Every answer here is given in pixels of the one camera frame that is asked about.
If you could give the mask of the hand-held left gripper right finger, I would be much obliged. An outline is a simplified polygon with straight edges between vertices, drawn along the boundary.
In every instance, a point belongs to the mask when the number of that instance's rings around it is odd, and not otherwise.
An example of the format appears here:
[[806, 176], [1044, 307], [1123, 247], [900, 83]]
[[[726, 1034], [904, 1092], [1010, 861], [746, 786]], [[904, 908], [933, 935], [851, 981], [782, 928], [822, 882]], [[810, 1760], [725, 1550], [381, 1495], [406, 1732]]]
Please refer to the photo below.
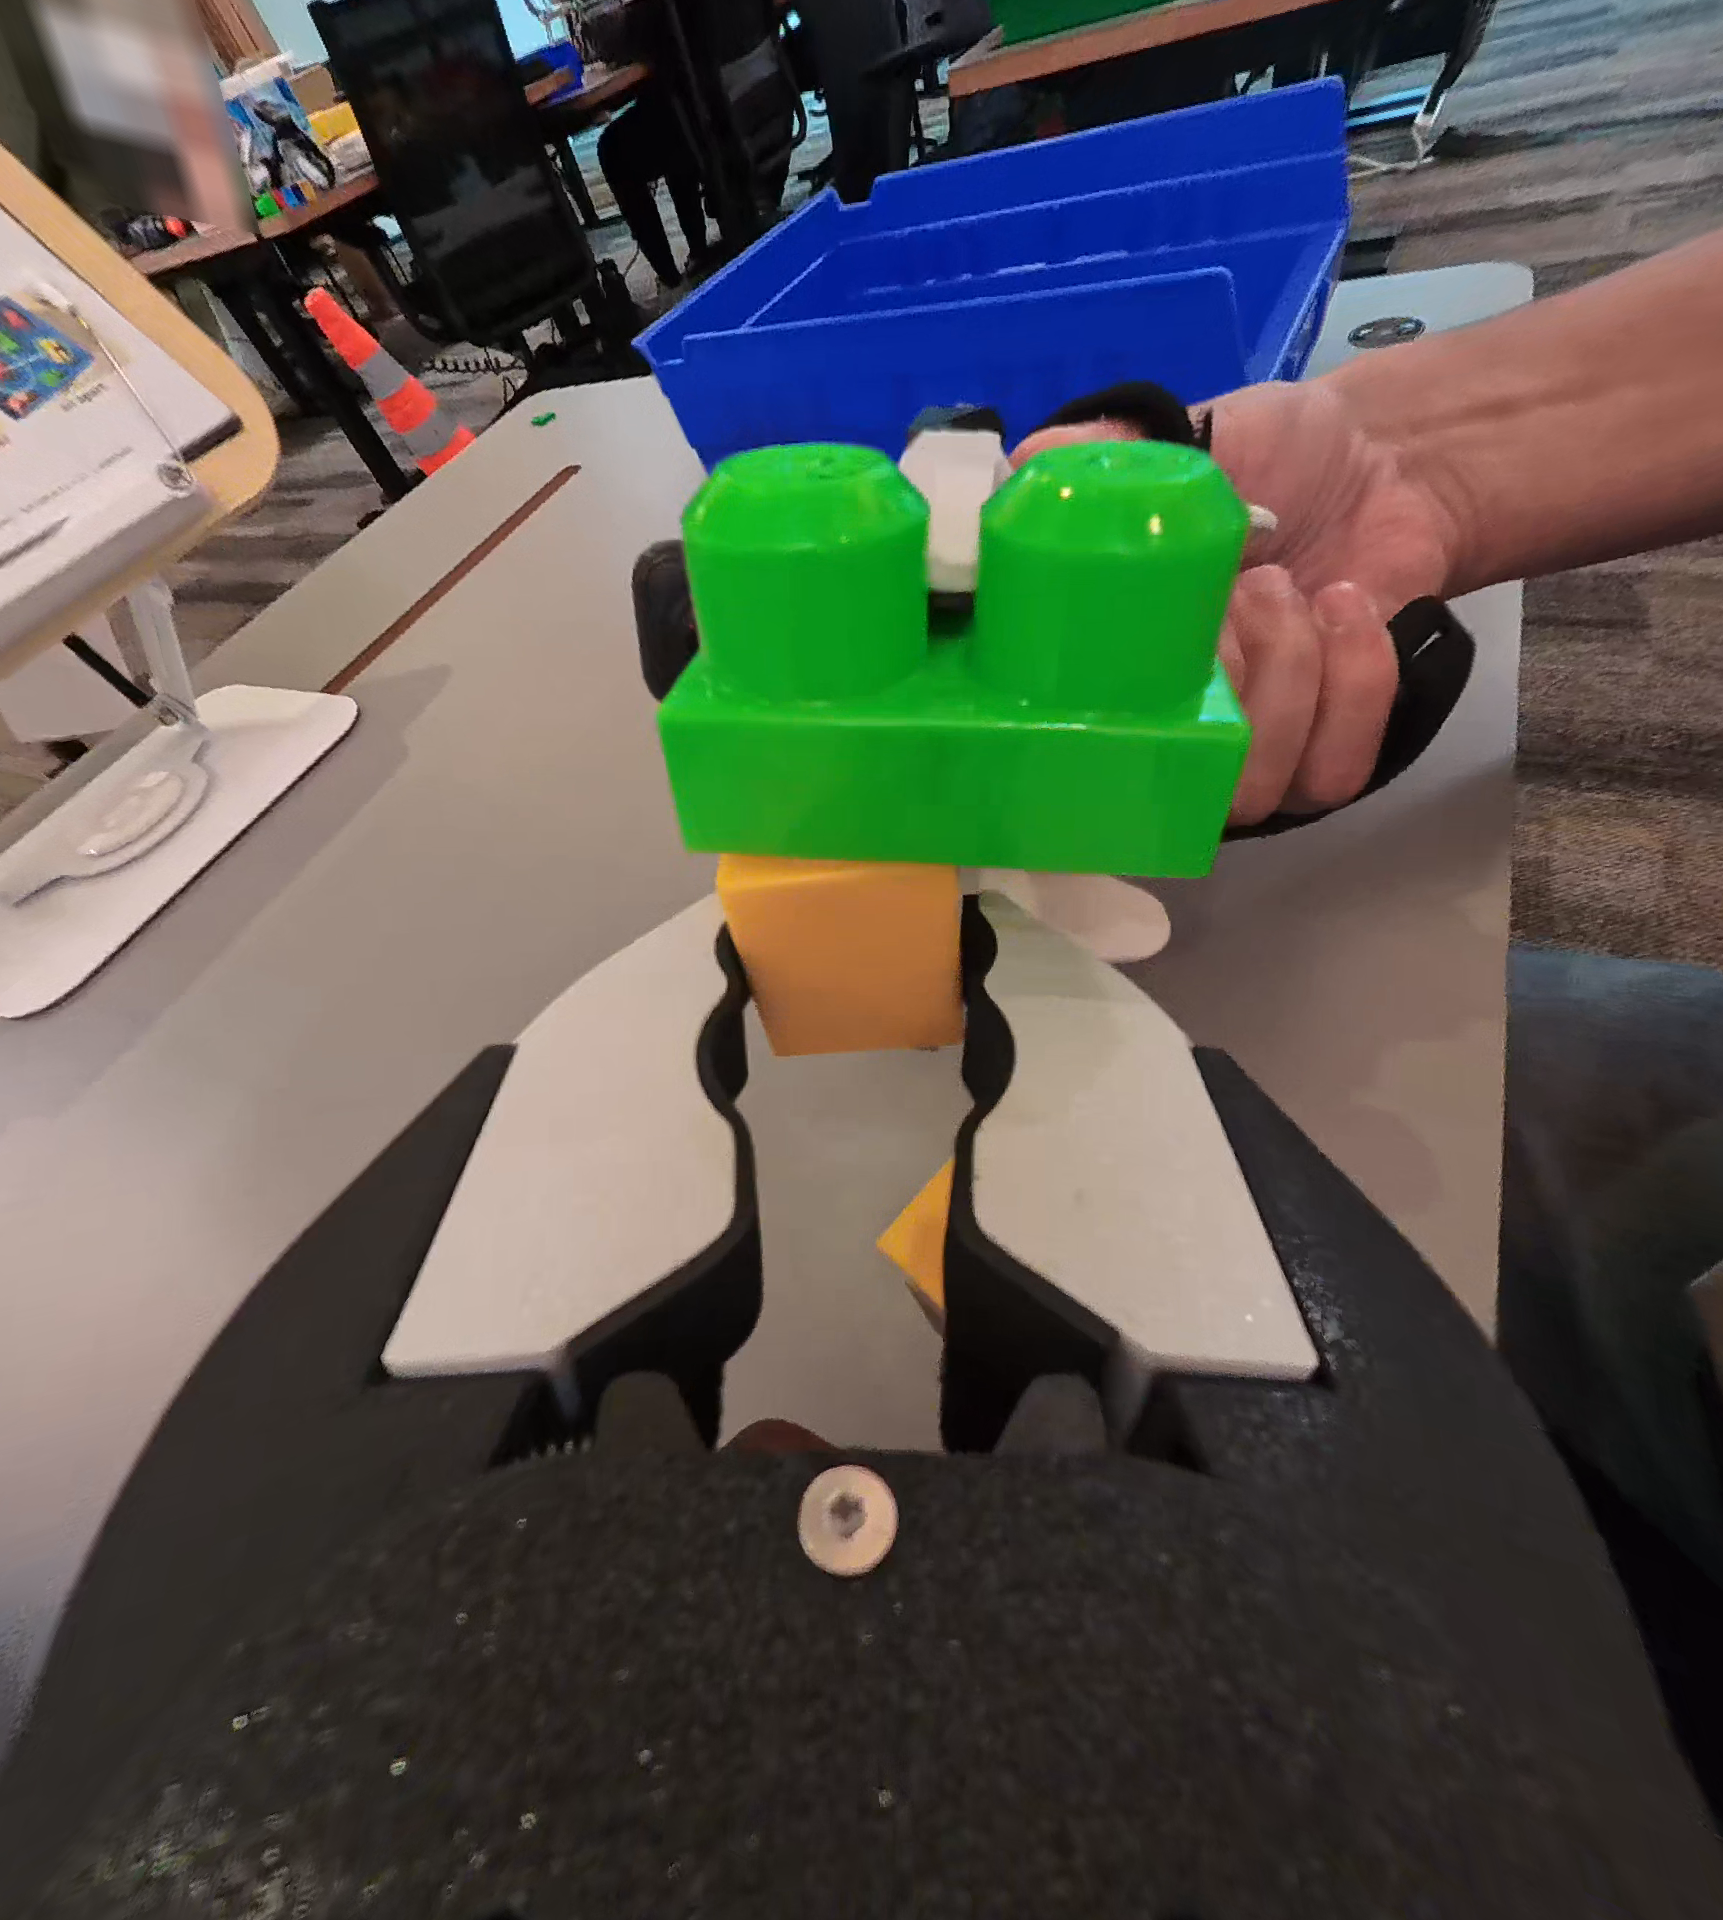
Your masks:
[[1315, 1379], [1189, 1034], [1003, 896], [962, 908], [962, 992], [942, 1359], [1003, 1388]]

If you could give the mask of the orange mega block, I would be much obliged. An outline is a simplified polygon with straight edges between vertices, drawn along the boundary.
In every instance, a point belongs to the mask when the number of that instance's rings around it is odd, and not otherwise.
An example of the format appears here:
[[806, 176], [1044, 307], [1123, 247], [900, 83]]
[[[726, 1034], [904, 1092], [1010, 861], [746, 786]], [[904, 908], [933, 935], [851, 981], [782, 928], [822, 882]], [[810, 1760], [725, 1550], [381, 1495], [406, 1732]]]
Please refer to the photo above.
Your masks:
[[725, 852], [712, 896], [779, 1060], [962, 1041], [955, 867]]
[[942, 1160], [920, 1191], [877, 1240], [877, 1251], [894, 1260], [920, 1319], [942, 1329], [942, 1240], [950, 1240], [955, 1160]]

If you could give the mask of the black office chair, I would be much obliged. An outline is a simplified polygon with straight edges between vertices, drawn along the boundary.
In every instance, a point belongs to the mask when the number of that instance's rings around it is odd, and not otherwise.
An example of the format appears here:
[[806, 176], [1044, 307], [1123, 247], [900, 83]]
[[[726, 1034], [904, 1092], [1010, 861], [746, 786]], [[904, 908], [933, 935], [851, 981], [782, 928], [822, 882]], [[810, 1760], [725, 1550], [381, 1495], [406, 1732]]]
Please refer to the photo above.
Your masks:
[[641, 380], [641, 313], [538, 136], [498, 7], [307, 7], [406, 238], [406, 313], [444, 345], [514, 357], [514, 398]]

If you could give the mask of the green storage bin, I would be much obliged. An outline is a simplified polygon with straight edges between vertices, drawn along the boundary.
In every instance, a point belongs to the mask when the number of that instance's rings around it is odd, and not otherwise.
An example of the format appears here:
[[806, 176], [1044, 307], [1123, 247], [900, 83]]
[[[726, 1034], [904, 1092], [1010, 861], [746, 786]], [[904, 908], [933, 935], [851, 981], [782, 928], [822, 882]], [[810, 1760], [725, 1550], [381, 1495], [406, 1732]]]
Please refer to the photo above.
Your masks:
[[1025, 46], [1059, 35], [1084, 35], [1097, 25], [1132, 20], [1171, 0], [991, 0], [991, 25], [1003, 46]]

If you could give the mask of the person's right forearm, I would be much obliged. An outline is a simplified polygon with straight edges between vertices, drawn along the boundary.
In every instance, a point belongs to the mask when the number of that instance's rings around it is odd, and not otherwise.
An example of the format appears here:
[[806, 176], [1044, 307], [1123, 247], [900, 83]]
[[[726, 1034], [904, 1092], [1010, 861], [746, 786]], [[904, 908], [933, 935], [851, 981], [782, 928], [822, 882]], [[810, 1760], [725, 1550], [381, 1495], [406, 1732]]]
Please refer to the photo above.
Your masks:
[[1723, 533], [1723, 230], [1343, 380], [1450, 599]]

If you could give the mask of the orange traffic cone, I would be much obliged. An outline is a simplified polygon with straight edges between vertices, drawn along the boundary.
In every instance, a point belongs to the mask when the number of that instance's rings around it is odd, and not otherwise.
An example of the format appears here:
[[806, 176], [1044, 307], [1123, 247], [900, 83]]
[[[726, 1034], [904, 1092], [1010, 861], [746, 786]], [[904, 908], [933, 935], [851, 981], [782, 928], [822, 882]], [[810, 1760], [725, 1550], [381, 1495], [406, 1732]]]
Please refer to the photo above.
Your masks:
[[457, 455], [474, 445], [474, 429], [467, 429], [439, 398], [411, 374], [381, 340], [356, 322], [336, 295], [320, 287], [302, 295], [307, 322], [320, 334], [332, 357], [361, 380], [385, 429], [406, 444], [418, 473], [445, 468]]

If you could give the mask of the person's jeans leg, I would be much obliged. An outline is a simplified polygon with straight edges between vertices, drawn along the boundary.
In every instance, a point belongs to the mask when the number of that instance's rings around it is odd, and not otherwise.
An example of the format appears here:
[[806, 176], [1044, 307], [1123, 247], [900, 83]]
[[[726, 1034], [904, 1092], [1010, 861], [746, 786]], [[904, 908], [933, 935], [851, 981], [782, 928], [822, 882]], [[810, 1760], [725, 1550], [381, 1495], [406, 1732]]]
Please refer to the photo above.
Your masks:
[[1496, 1346], [1576, 1476], [1723, 1829], [1723, 974], [1507, 958]]

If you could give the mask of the blue storage bin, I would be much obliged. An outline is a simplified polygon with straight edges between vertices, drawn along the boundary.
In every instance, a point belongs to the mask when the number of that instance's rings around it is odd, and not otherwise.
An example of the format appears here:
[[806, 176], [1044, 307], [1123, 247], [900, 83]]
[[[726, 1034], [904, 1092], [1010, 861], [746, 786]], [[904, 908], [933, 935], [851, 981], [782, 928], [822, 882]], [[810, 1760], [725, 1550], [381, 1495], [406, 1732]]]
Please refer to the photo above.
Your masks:
[[942, 407], [1023, 437], [1117, 382], [1198, 407], [1299, 380], [1350, 236], [1343, 109], [1315, 78], [822, 189], [634, 352], [706, 468], [900, 455]]

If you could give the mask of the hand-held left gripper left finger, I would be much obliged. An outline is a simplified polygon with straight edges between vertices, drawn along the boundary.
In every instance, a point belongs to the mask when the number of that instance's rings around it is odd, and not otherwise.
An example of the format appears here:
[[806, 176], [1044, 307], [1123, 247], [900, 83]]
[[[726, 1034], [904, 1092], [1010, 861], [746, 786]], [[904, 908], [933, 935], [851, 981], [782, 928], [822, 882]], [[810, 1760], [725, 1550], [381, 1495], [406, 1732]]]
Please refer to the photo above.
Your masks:
[[746, 977], [699, 898], [564, 988], [513, 1045], [381, 1370], [552, 1371], [752, 1225]]

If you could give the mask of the green mega block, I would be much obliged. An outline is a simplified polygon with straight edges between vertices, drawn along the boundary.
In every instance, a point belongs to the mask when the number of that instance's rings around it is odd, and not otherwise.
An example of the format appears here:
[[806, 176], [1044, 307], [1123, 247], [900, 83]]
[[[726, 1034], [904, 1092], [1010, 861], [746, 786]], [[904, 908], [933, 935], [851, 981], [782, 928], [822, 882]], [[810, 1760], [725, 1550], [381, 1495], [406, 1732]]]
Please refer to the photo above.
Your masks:
[[680, 512], [699, 650], [660, 701], [680, 843], [1206, 875], [1251, 740], [1221, 665], [1247, 526], [1198, 445], [1048, 445], [975, 509], [941, 620], [933, 509], [884, 451], [719, 460]]

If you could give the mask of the person's right hand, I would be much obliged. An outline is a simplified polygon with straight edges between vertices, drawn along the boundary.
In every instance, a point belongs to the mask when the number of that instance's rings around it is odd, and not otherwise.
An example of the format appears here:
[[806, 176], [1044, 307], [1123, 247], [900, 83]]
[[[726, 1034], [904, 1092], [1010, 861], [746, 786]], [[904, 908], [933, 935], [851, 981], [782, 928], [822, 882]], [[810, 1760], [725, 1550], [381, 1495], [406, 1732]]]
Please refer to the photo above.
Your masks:
[[1228, 831], [1326, 814], [1367, 786], [1396, 716], [1393, 618], [1446, 599], [1446, 512], [1326, 382], [1244, 386], [1189, 424], [1273, 518], [1247, 533], [1218, 647], [1251, 734]]

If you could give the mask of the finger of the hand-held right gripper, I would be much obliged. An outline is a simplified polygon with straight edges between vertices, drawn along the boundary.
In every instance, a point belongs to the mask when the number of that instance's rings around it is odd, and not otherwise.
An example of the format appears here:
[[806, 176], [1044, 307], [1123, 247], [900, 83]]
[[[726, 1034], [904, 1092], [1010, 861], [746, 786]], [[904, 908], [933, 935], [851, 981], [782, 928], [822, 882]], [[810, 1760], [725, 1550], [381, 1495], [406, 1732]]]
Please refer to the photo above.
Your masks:
[[983, 873], [983, 896], [1010, 898], [1038, 928], [1115, 969], [1145, 965], [1176, 940], [1166, 901], [1117, 875]]
[[1010, 485], [1001, 429], [920, 429], [904, 445], [904, 479], [926, 501], [926, 589], [973, 593], [987, 501]]

